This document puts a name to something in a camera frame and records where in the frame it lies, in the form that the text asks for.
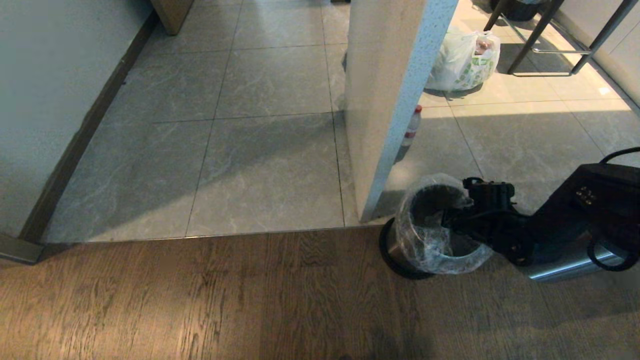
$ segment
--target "wooden floor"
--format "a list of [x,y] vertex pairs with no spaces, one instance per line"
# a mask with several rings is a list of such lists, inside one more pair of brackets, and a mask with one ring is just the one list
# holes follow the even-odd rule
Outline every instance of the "wooden floor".
[[0,359],[640,357],[638,291],[538,284],[500,256],[409,281],[379,231],[85,244],[4,267]]

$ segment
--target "chair leg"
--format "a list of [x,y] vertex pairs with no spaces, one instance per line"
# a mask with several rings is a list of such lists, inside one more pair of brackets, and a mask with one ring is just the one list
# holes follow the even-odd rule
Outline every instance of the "chair leg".
[[520,51],[520,53],[518,53],[518,56],[516,56],[516,59],[513,60],[513,63],[511,64],[509,70],[507,70],[507,74],[510,74],[510,75],[513,74],[513,72],[518,67],[518,65],[520,65],[522,60],[524,60],[529,50],[531,50],[533,45],[536,44],[536,41],[538,40],[540,35],[542,35],[542,31],[544,31],[547,25],[549,25],[549,22],[551,22],[551,19],[553,19],[554,15],[558,11],[558,9],[560,9],[560,6],[562,5],[563,2],[564,0],[553,0],[551,2],[549,9],[547,9],[545,13],[542,14],[542,18],[540,19],[540,22],[538,23],[536,28],[533,29],[531,36],[529,36],[529,39],[522,47],[522,50]]
[[589,61],[589,59],[596,53],[596,51],[598,51],[600,46],[604,44],[604,42],[609,38],[609,35],[611,35],[611,33],[622,22],[622,20],[624,20],[627,14],[631,11],[631,8],[633,8],[637,2],[638,0],[622,1],[622,3],[620,4],[616,12],[611,16],[609,21],[607,21],[607,24],[604,26],[604,28],[602,28],[601,32],[591,43],[591,46],[589,46],[589,49],[591,50],[591,54],[582,55],[582,57],[580,58],[580,61],[578,61],[578,63],[575,64],[575,66],[571,70],[572,74],[577,74],[578,71],[582,69],[584,64],[586,64],[587,61]]
[[495,22],[498,21],[500,14],[504,12],[504,10],[507,8],[507,5],[511,2],[512,0],[500,0],[500,2],[498,2],[498,5],[495,6],[495,10],[491,14],[489,21],[484,26],[484,31],[491,30]]

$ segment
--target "plastic bag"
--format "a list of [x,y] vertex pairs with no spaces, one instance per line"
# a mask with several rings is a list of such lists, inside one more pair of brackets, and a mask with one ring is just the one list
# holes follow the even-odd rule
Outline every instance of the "plastic bag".
[[464,34],[451,28],[444,36],[425,85],[433,90],[469,90],[495,72],[500,58],[500,39],[491,31]]
[[489,259],[491,248],[440,225],[443,209],[472,203],[462,182],[445,174],[411,185],[394,222],[396,241],[409,263],[432,274],[464,274]]

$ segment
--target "bar stool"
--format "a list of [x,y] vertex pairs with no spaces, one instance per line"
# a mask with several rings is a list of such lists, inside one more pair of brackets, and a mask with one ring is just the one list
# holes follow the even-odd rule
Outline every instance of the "bar stool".
[[507,10],[508,5],[512,1],[516,1],[516,0],[500,0],[498,5],[495,7],[495,10],[491,14],[489,21],[486,23],[486,26],[484,27],[485,31],[491,30],[491,28],[493,27],[495,22],[498,20],[498,18],[502,16],[502,19],[504,20],[504,22],[506,22],[509,26],[511,26],[511,28],[522,39],[522,41],[525,42],[524,47],[518,53],[518,56],[511,64],[509,70],[507,71],[507,74],[513,74],[513,72],[518,67],[518,65],[522,62],[525,56],[527,56],[527,52],[530,50],[536,54],[582,54],[582,58],[578,61],[577,64],[575,64],[575,66],[571,70],[571,74],[577,74],[580,71],[580,69],[584,66],[584,64],[586,64],[587,61],[589,61],[589,59],[593,56],[593,54],[595,54],[595,52],[598,51],[600,46],[602,46],[602,44],[609,38],[609,35],[611,35],[611,33],[616,29],[618,24],[620,24],[620,22],[625,18],[625,16],[627,16],[629,11],[631,11],[634,5],[638,2],[638,0],[622,0],[622,3],[620,4],[616,12],[613,13],[611,18],[607,22],[607,24],[604,26],[604,28],[602,28],[598,36],[594,39],[594,41],[591,43],[589,47],[583,47],[582,45],[580,45],[580,47],[583,47],[583,49],[581,50],[546,50],[546,49],[539,49],[537,47],[533,47],[533,45],[536,43],[540,35],[542,35],[542,31],[544,31],[547,25],[549,25],[549,22],[551,22],[551,20],[553,19],[553,16],[556,14],[558,9],[560,9],[560,6],[564,2],[564,0],[551,0],[551,4],[547,8],[547,10],[545,10],[545,12],[542,14],[542,18],[540,19],[540,21],[538,22],[538,25],[533,30],[533,32],[531,33],[531,36],[529,36],[528,39],[525,38],[520,33],[520,31],[514,25],[512,25],[512,23],[510,23],[507,17],[503,14],[503,12]]

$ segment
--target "black trash bin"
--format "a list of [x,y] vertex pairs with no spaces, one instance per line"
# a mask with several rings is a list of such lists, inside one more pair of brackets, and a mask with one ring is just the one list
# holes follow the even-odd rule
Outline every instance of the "black trash bin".
[[[529,21],[536,16],[540,6],[547,0],[512,0],[504,15],[512,21]],[[495,10],[500,0],[491,0],[491,10]]]

